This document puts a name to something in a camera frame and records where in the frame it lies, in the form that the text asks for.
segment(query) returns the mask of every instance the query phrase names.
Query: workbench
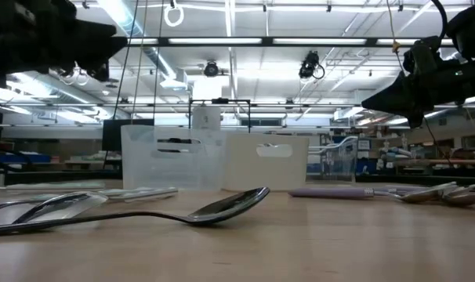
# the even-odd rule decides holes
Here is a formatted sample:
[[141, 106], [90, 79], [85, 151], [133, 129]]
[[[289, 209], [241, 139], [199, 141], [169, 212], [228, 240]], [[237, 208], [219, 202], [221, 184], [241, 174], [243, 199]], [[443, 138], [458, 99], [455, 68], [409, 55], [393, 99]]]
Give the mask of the workbench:
[[[88, 215], [186, 215], [231, 194], [180, 192], [165, 200], [105, 204]], [[0, 202], [9, 198], [0, 193]], [[0, 224], [27, 209], [1, 210]], [[17, 281], [475, 282], [475, 207], [271, 193], [212, 228], [138, 217], [0, 237], [0, 282]]]

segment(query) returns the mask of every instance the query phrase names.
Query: box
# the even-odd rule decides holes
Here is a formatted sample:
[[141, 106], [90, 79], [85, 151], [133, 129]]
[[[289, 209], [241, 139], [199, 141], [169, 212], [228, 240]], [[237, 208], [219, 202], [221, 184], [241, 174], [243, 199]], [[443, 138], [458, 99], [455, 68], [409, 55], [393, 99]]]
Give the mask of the box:
[[148, 125], [121, 127], [124, 189], [219, 190], [225, 134]]
[[308, 150], [307, 137], [228, 135], [223, 188], [242, 191], [266, 186], [288, 191], [303, 187]]

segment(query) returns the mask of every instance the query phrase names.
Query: wooden table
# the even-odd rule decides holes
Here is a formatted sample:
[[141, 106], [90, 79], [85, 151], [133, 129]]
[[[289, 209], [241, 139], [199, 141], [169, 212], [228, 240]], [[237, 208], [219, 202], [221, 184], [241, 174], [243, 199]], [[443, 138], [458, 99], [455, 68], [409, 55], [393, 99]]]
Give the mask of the wooden table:
[[[230, 194], [182, 192], [93, 213], [185, 215]], [[0, 224], [26, 209], [0, 211]], [[272, 193], [214, 228], [130, 218], [0, 237], [0, 282], [17, 281], [474, 282], [475, 208]]]

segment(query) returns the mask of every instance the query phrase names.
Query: spoon handle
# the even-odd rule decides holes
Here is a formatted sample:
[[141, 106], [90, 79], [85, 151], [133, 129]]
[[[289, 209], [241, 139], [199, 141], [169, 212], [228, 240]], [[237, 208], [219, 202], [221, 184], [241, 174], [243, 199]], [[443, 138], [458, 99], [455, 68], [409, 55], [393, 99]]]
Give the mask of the spoon handle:
[[43, 200], [11, 201], [11, 202], [5, 202], [5, 203], [0, 204], [0, 209], [11, 207], [13, 205], [18, 205], [18, 204], [39, 204], [39, 203], [42, 203], [42, 202], [43, 202]]
[[39, 231], [39, 230], [45, 230], [52, 227], [66, 226], [66, 225], [76, 224], [76, 223], [95, 222], [95, 221], [106, 220], [106, 219], [121, 219], [121, 218], [132, 217], [132, 216], [154, 216], [154, 217], [159, 217], [163, 219], [173, 219], [173, 220], [189, 223], [189, 220], [185, 219], [184, 217], [179, 217], [175, 215], [166, 215], [160, 212], [151, 212], [151, 211], [131, 211], [131, 212], [123, 212], [123, 213], [117, 213], [117, 214], [109, 214], [109, 215], [95, 215], [95, 216], [81, 217], [81, 218], [75, 218], [75, 219], [54, 219], [54, 220], [45, 220], [41, 222], [7, 224], [7, 225], [0, 226], [0, 236], [10, 235], [13, 233], [34, 232], [34, 231]]

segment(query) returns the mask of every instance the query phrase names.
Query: clear plastic box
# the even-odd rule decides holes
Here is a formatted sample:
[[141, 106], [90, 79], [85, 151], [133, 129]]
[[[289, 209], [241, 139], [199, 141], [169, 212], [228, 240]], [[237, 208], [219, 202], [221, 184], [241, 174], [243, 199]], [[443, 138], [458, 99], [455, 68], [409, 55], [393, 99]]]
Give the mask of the clear plastic box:
[[223, 132], [124, 125], [121, 143], [124, 189], [222, 187]]

